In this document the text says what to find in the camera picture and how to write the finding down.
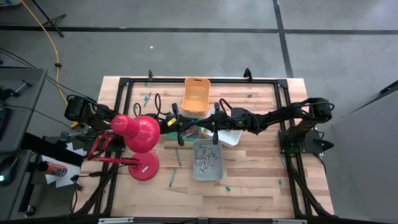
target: paper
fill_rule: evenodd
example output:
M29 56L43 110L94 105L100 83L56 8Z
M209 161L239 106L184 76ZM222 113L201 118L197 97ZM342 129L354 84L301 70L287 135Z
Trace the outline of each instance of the paper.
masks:
M67 149L69 151L72 151L74 153L77 153L79 155L84 155L84 150L83 149L78 149L78 150L73 150L73 144L72 143L68 143L67 144ZM63 177L57 177L54 175L45 175L45 179L47 181L47 184L51 184L52 182L56 181L55 186L56 187L63 187L66 185L71 185L73 184L73 182L70 180L71 177L73 177L76 174L80 174L80 167L78 166L74 166L71 164L67 164L64 162L60 162L58 160L55 160L53 158L47 157L47 156L42 156L43 161L47 161L47 162L53 162L55 164L60 164L60 165L64 165L68 168L67 174L65 174Z

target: orange plastic bin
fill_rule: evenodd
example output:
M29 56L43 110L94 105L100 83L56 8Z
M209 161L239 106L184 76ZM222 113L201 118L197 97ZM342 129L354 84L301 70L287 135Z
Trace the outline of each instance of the orange plastic bin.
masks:
M210 81L206 78L186 78L181 109L188 114L203 115L209 104Z

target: concrete floor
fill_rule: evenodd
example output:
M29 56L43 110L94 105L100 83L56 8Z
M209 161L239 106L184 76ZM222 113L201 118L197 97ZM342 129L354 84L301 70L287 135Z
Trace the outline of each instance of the concrete floor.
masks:
M50 16L67 14L61 26L277 28L272 0L37 1ZM398 29L395 0L280 0L279 5L285 29ZM22 6L0 9L0 25L4 24L36 26ZM255 77L286 77L278 34L65 32L63 39L56 33L52 37L63 65L60 83L93 98L103 76L146 75L149 69L154 75L241 77L249 67ZM287 34L286 40L294 77L305 79L309 96L324 97L336 105L334 120L373 99L398 78L398 35ZM48 69L55 78L55 56L43 32L0 31L0 46ZM3 55L0 59L6 65L18 65ZM37 110L68 122L64 109L56 88L46 83ZM64 129L39 114L29 126L38 136L53 136ZM336 214L371 219L349 182L349 164L339 161L333 150L325 153ZM53 205L53 196L61 190L72 196L68 187L38 188L36 217L68 213L70 198Z

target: wooden tabletop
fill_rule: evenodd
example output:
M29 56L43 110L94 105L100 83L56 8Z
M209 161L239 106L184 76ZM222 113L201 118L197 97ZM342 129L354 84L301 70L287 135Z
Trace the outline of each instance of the wooden tabletop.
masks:
M104 77L98 102L114 107L120 77ZM304 80L287 79L292 102L307 98ZM183 83L135 83L129 116L134 117L132 107L135 102L141 105L144 97L159 93L162 111L171 111L172 103L181 105L184 92ZM124 108L124 90L120 109ZM275 93L272 85L266 84L211 84L209 109L214 102L224 98L231 106L246 108L253 113L267 113L276 110ZM149 100L142 113L155 113L154 98ZM237 146L223 147L224 178L220 181L199 182L193 179L192 143L178 146L175 139L161 137L152 150L160 161L157 175L148 181L133 179L127 167L119 169L114 194L112 216L129 217L212 217L212 218L293 218L287 171L279 156L277 132L278 124L268 127L258 136L244 132ZM182 166L178 165L175 149L178 149ZM123 157L134 153L126 149ZM304 154L303 164L307 184L314 196L326 211L333 213L325 171L320 161L313 155ZM101 170L102 163L84 162L82 174ZM169 182L173 169L176 169L173 186ZM84 191L78 195L78 210L93 193L99 178L80 178L78 183ZM302 193L298 189L300 208L304 212ZM108 187L105 189L103 206L106 203Z

